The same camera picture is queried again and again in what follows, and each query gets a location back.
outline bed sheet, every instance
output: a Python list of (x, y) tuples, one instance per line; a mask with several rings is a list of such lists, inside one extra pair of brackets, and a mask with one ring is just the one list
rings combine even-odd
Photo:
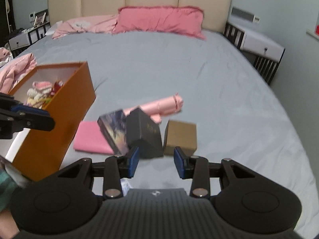
[[(285, 110), (249, 62), (222, 35), (204, 31), (207, 41), (168, 33), (129, 32), (45, 37), (33, 52), (38, 65), (70, 61), (89, 63), (96, 100), (85, 116), (133, 107), (179, 92), (182, 112), (173, 120), (197, 124), (196, 155), (210, 162), (228, 157), (292, 190), (302, 202), (296, 231), (304, 238), (319, 233), (318, 192), (308, 157)], [(160, 125), (162, 138), (168, 118)], [(104, 161), (104, 155), (73, 150), (61, 167), (80, 158)], [(140, 160), (130, 180), (135, 188), (184, 188), (172, 157)], [(102, 178), (93, 191), (102, 193)], [(220, 191), (211, 179), (211, 192)]]

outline open storage box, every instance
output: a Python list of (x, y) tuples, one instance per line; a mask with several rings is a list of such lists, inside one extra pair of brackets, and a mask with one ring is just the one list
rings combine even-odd
[(11, 91), (25, 102), (34, 81), (62, 80), (64, 85), (43, 108), (55, 120), (50, 131), (24, 129), (11, 140), (2, 140), (1, 155), (24, 176), (39, 181), (59, 170), (80, 121), (95, 100), (87, 62), (43, 65), (34, 68)]

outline ribbed black surface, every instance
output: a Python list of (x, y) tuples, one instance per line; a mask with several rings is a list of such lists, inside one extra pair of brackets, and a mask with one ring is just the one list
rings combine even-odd
[[(299, 239), (293, 231), (253, 235), (231, 227), (206, 199), (194, 199), (184, 189), (135, 190), (105, 201), (97, 215), (79, 229), (50, 239)], [(20, 232), (16, 239), (48, 238)]]

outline window sill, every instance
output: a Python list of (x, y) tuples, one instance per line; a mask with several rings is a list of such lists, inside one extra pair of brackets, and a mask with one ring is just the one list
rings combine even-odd
[(306, 30), (306, 33), (308, 34), (308, 35), (310, 35), (311, 37), (313, 37), (313, 38), (315, 38), (316, 40), (318, 40), (319, 41), (319, 35), (317, 35), (317, 34), (315, 34), (313, 31), (311, 31), (311, 30)]

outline pink notebook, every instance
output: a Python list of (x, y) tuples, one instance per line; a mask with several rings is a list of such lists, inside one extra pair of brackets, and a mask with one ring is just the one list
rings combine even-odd
[(96, 121), (81, 121), (74, 137), (73, 148), (77, 151), (113, 155), (110, 147), (102, 135)]

